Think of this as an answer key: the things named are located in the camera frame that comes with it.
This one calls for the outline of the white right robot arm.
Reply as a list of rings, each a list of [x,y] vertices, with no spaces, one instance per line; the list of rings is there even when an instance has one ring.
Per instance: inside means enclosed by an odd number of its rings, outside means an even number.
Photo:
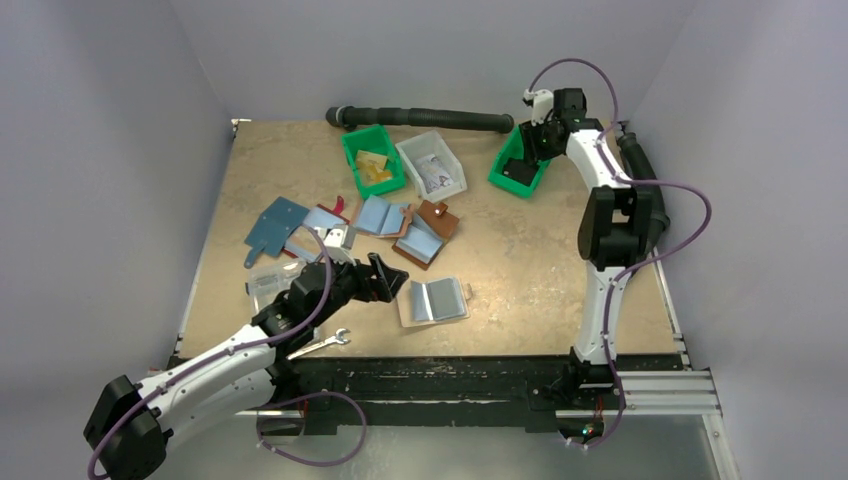
[[[646,253],[653,191],[629,183],[612,158],[602,125],[586,117],[577,88],[525,90],[530,119],[520,125],[524,161],[563,155],[577,168],[589,193],[578,229],[578,253],[586,262],[587,296],[574,345],[577,359],[604,365],[616,358],[616,330],[632,267]]]

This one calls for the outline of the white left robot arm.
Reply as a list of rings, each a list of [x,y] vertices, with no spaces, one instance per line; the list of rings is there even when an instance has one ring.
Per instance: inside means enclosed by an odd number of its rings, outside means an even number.
[[[408,279],[408,272],[376,253],[365,263],[308,263],[249,323],[211,350],[145,380],[113,379],[84,428],[92,449],[88,477],[145,479],[180,443],[230,415],[301,406],[327,395],[324,388],[303,389],[291,354],[350,301],[390,303]]]

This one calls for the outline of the cream card holder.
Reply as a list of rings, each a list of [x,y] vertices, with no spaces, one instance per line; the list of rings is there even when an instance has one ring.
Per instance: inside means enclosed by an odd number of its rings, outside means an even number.
[[[400,324],[417,328],[469,318],[471,311],[463,284],[457,277],[410,280],[396,297]]]

